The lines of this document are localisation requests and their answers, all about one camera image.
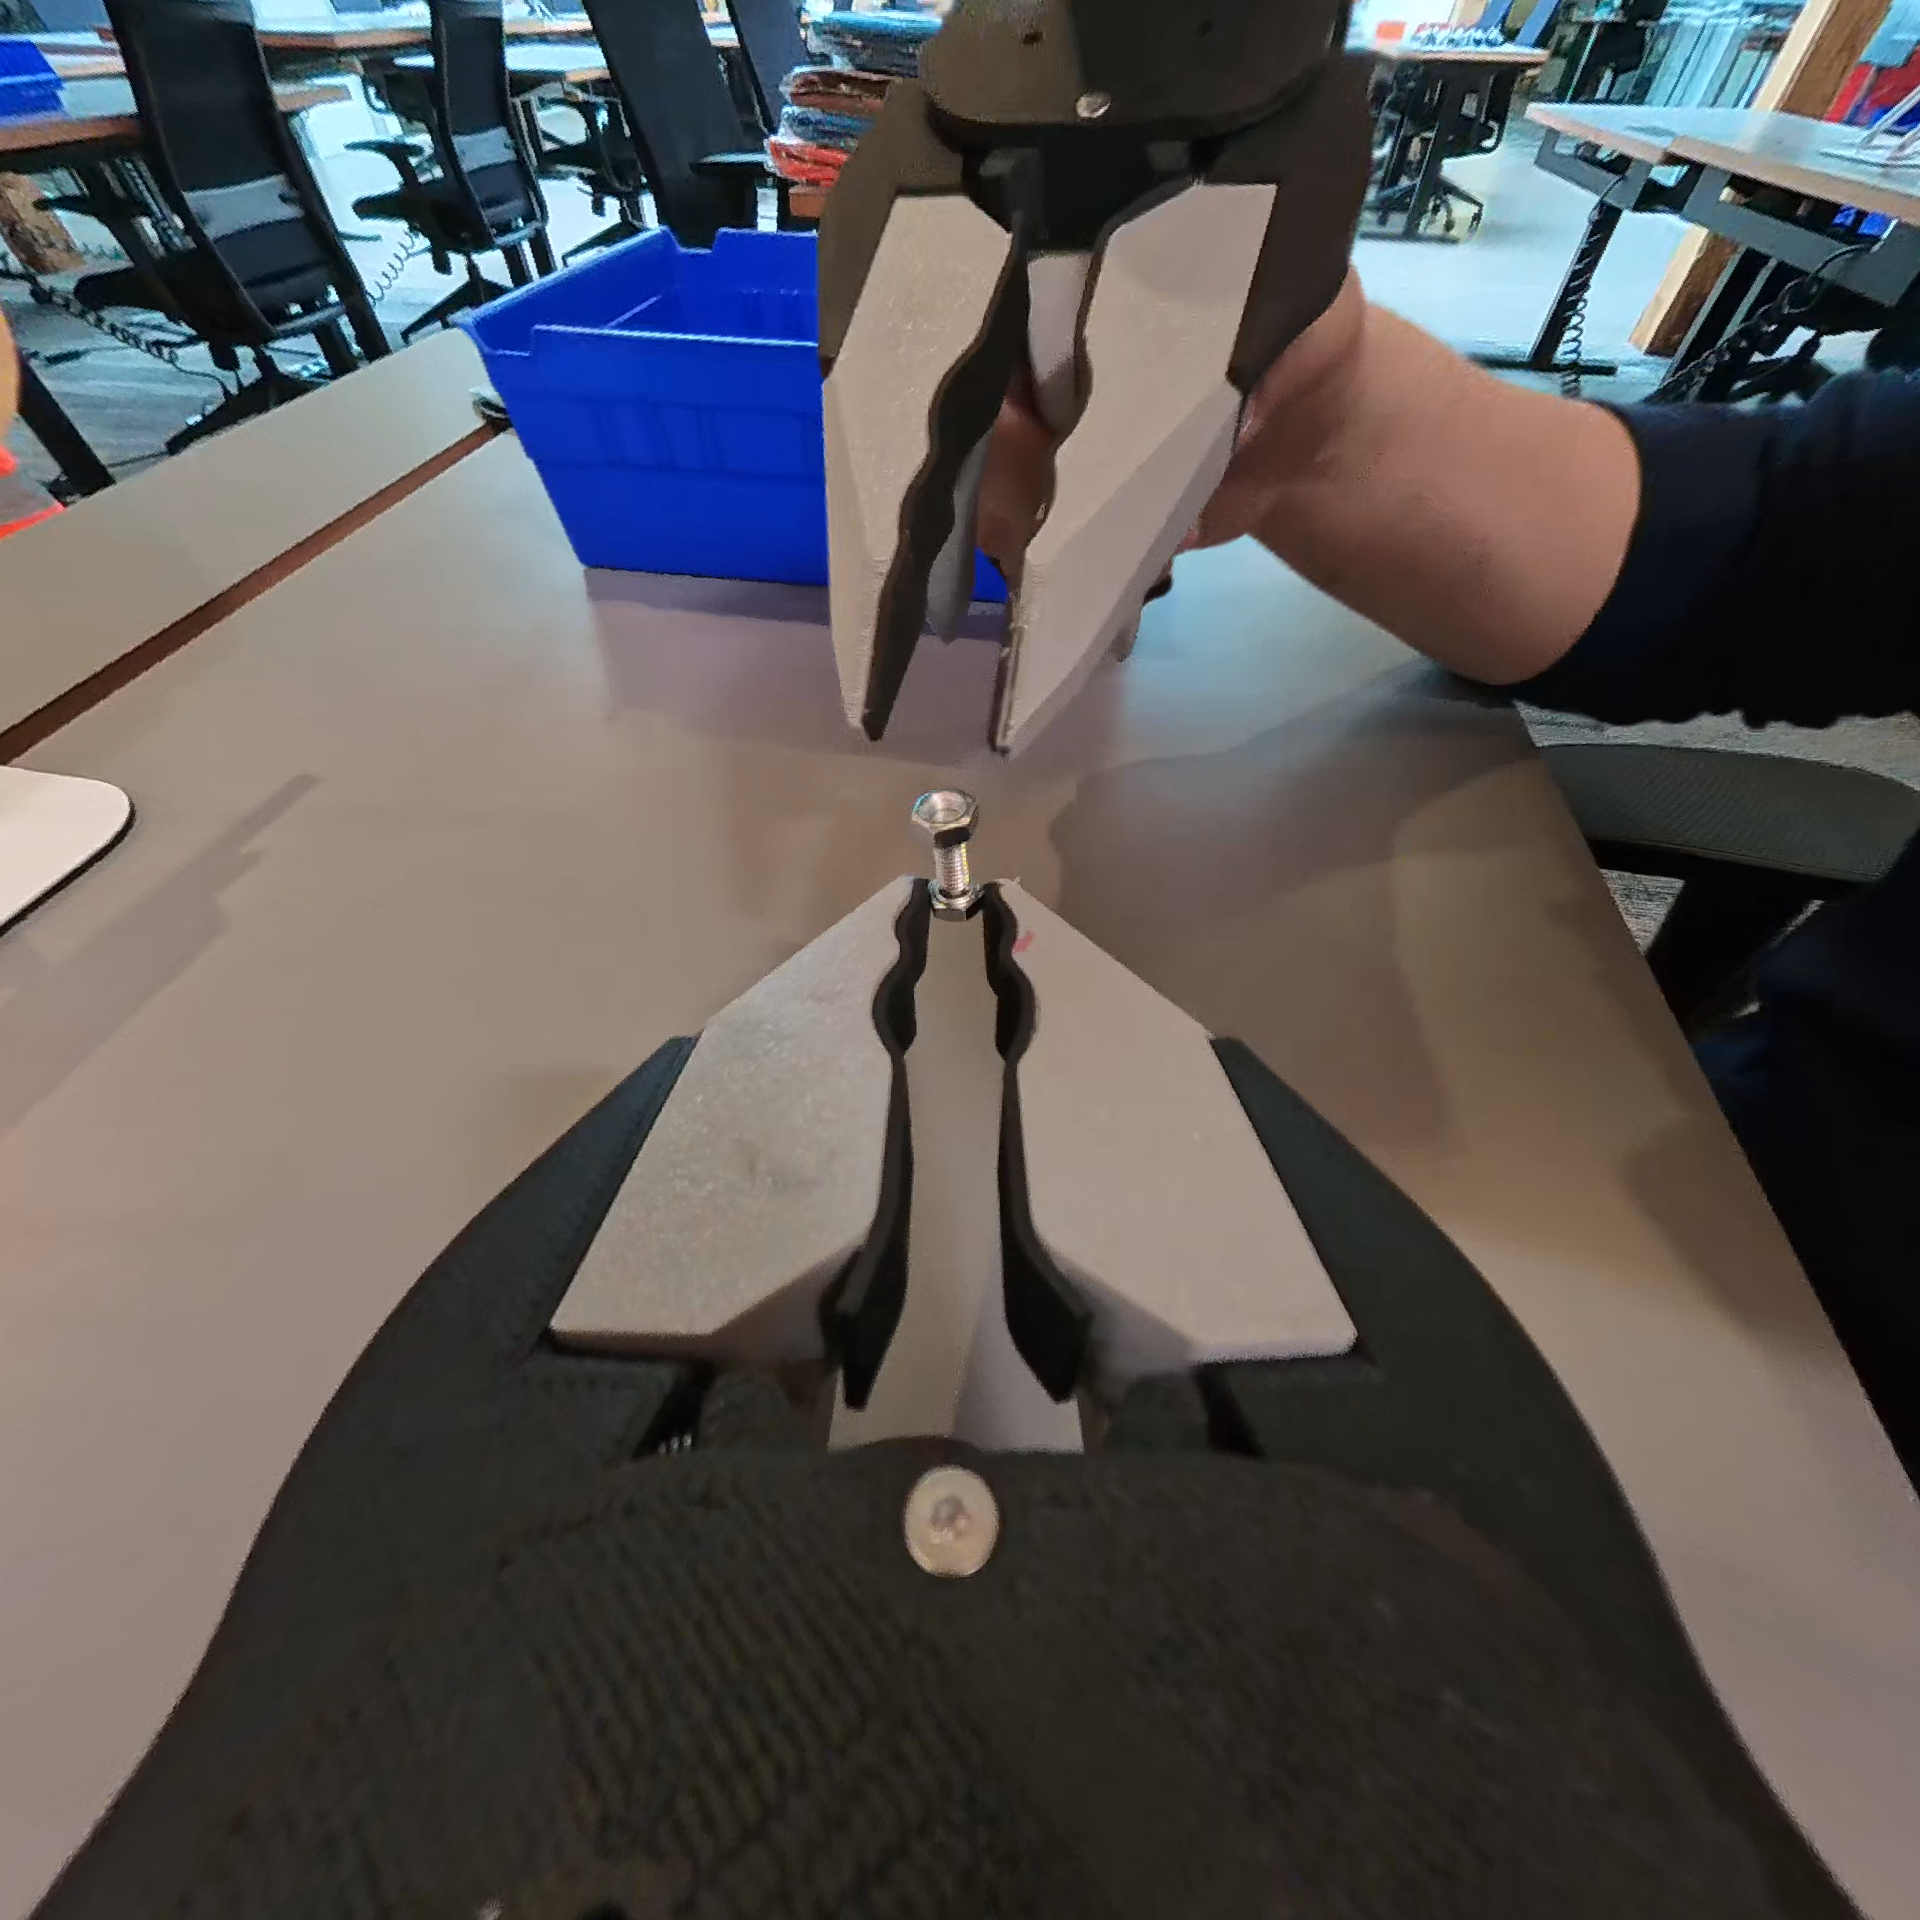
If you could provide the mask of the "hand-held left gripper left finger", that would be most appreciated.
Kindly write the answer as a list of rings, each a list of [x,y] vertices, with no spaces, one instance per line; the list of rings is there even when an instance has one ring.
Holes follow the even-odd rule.
[[[548,1322],[568,1352],[836,1372],[906,1294],[922,882],[889,881],[690,1042]]]

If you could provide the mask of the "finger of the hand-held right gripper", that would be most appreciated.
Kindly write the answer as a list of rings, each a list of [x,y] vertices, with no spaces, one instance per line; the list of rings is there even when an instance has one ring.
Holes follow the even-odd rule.
[[[973,600],[985,440],[1022,324],[1018,240],[968,197],[896,201],[823,380],[829,628],[879,740],[922,634]]]
[[[1079,324],[1086,407],[1026,547],[993,752],[1020,754],[1140,627],[1218,488],[1242,397],[1228,377],[1273,184],[1195,184],[1120,224]]]

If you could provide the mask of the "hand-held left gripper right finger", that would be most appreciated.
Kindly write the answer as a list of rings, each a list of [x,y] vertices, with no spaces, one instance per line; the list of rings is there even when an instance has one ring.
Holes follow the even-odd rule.
[[[980,898],[1002,1070],[1002,1321],[1053,1404],[1358,1325],[1206,1025],[1022,885]]]

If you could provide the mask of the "person's right hand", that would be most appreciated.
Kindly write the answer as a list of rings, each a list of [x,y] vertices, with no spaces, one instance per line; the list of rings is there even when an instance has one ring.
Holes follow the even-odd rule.
[[[1365,370],[1380,314],[1353,265],[1330,305],[1308,324],[1256,391],[1245,401],[1230,460],[1189,527],[1178,554],[1262,540],[1286,497],[1318,488],[1336,454],[1359,447],[1359,402],[1383,395],[1383,374]],[[993,420],[980,474],[973,540],[1009,584],[1020,584],[1029,542],[1052,502],[1060,434],[1039,411],[1029,364],[1018,367]]]

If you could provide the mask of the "stack of folded cloth packets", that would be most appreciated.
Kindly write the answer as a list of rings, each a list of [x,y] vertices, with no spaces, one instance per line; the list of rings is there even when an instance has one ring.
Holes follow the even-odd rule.
[[[943,24],[939,4],[863,4],[805,14],[805,60],[780,84],[780,115],[763,144],[775,178],[826,192],[889,94],[918,80],[922,47]]]

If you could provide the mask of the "wooden top desk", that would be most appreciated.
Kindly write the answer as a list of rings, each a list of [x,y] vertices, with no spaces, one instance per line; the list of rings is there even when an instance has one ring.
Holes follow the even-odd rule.
[[[1625,215],[1668,215],[1726,240],[1732,264],[1668,348],[1655,401],[1809,401],[1820,352],[1863,337],[1868,372],[1918,372],[1918,94],[1868,127],[1770,108],[1535,104],[1535,162],[1592,211],[1528,352],[1488,367],[1558,377],[1575,397],[1610,364],[1585,357],[1583,314]]]
[[[315,390],[275,364],[275,348],[312,340],[336,377],[386,354],[370,301],[299,140],[296,118],[346,101],[343,84],[222,85],[188,97],[130,80],[130,108],[3,127],[3,171],[65,175],[72,197],[36,201],[49,215],[106,225],[126,265],[83,274],[36,301],[83,324],[115,311],[156,314],[205,348],[236,384],[182,425],[165,452],[270,411]]]

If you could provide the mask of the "black mesh office chair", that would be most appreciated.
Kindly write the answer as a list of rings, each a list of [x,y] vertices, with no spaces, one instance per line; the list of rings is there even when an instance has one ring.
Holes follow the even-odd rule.
[[[1788,930],[1886,877],[1918,834],[1915,788],[1810,758],[1566,740],[1542,761],[1602,872],[1676,882],[1645,967],[1688,1040],[1752,1004]]]

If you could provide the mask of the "white lamp base plate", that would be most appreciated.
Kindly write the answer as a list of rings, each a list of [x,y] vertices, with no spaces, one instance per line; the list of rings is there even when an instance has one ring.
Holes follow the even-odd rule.
[[[109,781],[3,767],[3,931],[110,851],[130,824],[130,797]]]

